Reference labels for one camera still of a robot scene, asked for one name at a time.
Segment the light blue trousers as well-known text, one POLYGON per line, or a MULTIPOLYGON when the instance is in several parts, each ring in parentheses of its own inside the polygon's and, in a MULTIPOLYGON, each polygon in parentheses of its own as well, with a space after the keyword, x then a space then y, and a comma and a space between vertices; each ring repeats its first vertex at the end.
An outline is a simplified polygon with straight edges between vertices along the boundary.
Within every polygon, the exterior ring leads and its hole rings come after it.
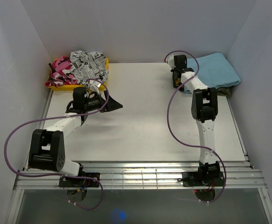
POLYGON ((187 59, 187 67, 192 68, 198 74, 187 84, 194 81, 201 81, 210 88, 232 87, 240 84, 241 79, 233 66, 221 53, 213 53, 208 56, 187 59))

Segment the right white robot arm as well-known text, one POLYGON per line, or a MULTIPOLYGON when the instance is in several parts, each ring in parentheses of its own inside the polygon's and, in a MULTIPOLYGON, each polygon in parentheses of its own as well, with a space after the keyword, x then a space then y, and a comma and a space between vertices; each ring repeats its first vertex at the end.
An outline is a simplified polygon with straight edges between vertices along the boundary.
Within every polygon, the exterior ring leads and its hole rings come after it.
POLYGON ((196 121, 200 139, 199 167, 196 172, 185 172, 179 179, 185 186, 214 184, 220 178, 220 164, 214 153, 214 125, 218 114, 217 91, 208 87, 187 66, 186 55, 171 54, 165 60, 171 67, 173 87, 187 88, 192 94, 191 114, 196 121))

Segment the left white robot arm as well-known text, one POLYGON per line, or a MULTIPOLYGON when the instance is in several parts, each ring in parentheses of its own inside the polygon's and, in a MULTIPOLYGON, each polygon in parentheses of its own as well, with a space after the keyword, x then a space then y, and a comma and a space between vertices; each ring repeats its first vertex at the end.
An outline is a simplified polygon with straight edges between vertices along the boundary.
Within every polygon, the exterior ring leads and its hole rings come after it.
POLYGON ((36 129, 32 133, 30 168, 67 175, 70 182, 77 187, 85 183, 86 178, 81 165, 65 156, 64 140, 84 124, 88 113, 99 109, 100 112, 111 112, 123 108, 122 104, 108 96, 107 90, 103 93, 102 97, 100 93, 89 92, 85 87, 77 87, 73 90, 73 100, 67 105, 65 118, 45 129, 36 129))

